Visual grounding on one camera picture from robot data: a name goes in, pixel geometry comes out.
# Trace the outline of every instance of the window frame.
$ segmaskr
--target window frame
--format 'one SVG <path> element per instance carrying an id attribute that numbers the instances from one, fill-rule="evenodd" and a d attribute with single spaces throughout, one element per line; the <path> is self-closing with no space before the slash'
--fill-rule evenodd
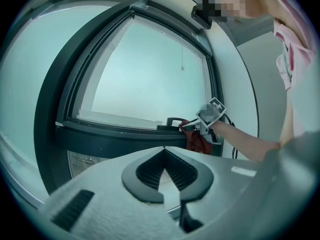
<path id="1" fill-rule="evenodd" d="M 175 12 L 150 0 L 123 0 L 85 24 L 67 42 L 53 61 L 42 84 L 34 118 L 36 159 L 42 180 L 49 194 L 72 178 L 68 151 L 101 158 L 115 158 L 152 147 L 176 146 L 184 148 L 186 146 L 186 136 L 179 131 L 124 128 L 75 120 L 74 118 L 67 119 L 66 117 L 69 113 L 70 98 L 72 94 L 76 93 L 74 86 L 79 80 L 76 77 L 79 70 L 73 70 L 76 63 L 80 59 L 83 62 L 84 58 L 82 56 L 85 56 L 85 54 L 85 58 L 87 58 L 88 51 L 91 51 L 92 47 L 99 43 L 100 38 L 104 37 L 106 33 L 104 30 L 111 29 L 113 25 L 118 25 L 119 22 L 122 22 L 121 19 L 124 16 L 130 17 L 133 15 L 133 11 L 140 14 L 145 13 L 145 10 L 142 9 L 144 5 L 163 11 L 187 27 L 191 25 L 185 19 L 181 21 L 181 16 L 176 17 Z M 164 14 L 158 16 L 151 11 L 145 14 L 164 24 L 165 27 L 169 26 L 169 29 L 174 33 L 206 52 L 206 62 L 210 82 L 212 83 L 212 95 L 223 102 L 217 64 L 203 29 L 198 30 L 194 26 L 190 28 L 197 33 L 197 40 L 184 28 L 179 27 L 179 24 L 166 19 Z M 122 151 L 114 152 L 117 150 L 117 148 L 114 148 L 111 153 L 106 154 L 106 150 L 112 147 L 121 147 Z"/>

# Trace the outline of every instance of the black cable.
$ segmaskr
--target black cable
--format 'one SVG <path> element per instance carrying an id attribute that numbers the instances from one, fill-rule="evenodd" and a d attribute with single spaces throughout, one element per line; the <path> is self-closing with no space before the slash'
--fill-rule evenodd
<path id="1" fill-rule="evenodd" d="M 226 119 L 228 120 L 229 124 L 233 127 L 236 127 L 234 122 L 231 121 L 231 119 L 229 118 L 229 116 L 227 116 L 227 114 L 224 114 Z M 237 159 L 238 158 L 238 150 L 234 147 L 232 150 L 232 159 Z"/>

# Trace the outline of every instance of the cloth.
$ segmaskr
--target cloth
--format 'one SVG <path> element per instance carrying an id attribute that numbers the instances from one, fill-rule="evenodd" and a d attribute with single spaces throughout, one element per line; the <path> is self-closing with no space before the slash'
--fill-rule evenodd
<path id="1" fill-rule="evenodd" d="M 274 36 L 279 38 L 286 47 L 283 54 L 277 58 L 276 65 L 283 79 L 285 90 L 288 90 L 289 88 L 294 89 L 303 79 L 317 54 L 317 44 L 313 36 L 313 28 L 298 3 L 295 0 L 278 1 L 291 14 L 307 44 L 307 47 L 304 47 L 290 28 L 283 25 L 278 19 L 274 20 Z M 305 129 L 293 107 L 293 134 L 297 137 L 304 132 Z"/>
<path id="2" fill-rule="evenodd" d="M 213 145 L 208 143 L 206 139 L 198 131 L 186 131 L 182 126 L 188 124 L 189 121 L 184 120 L 179 124 L 180 130 L 186 135 L 186 150 L 210 155 Z"/>

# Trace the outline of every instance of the window glass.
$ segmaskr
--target window glass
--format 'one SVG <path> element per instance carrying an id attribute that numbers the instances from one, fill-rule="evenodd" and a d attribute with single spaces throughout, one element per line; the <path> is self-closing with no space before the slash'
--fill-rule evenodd
<path id="1" fill-rule="evenodd" d="M 106 6 L 75 6 L 30 20 L 12 41 L 0 65 L 1 161 L 34 197 L 48 197 L 34 147 L 34 119 L 40 89 L 67 41 Z"/>
<path id="2" fill-rule="evenodd" d="M 207 100 L 203 54 L 147 20 L 131 20 L 114 40 L 92 72 L 79 119 L 156 129 L 169 117 L 196 117 Z"/>

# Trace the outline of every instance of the pink shirt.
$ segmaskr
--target pink shirt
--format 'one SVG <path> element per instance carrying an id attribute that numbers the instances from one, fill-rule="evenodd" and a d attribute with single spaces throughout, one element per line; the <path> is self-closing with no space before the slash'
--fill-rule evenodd
<path id="1" fill-rule="evenodd" d="M 313 38 L 312 30 L 309 27 L 310 25 L 299 5 L 294 0 L 278 1 L 292 15 L 307 44 L 307 47 L 304 47 L 297 35 L 291 29 L 281 24 L 279 20 L 274 20 L 274 36 L 284 42 L 287 47 L 287 65 L 289 74 L 292 74 L 291 82 L 286 70 L 284 56 L 280 55 L 276 60 L 276 65 L 279 68 L 285 89 L 287 90 L 290 87 L 292 89 L 295 88 L 295 86 L 301 81 L 317 53 L 317 45 Z M 293 108 L 293 134 L 297 137 L 304 132 L 305 130 L 299 120 L 299 116 Z"/>

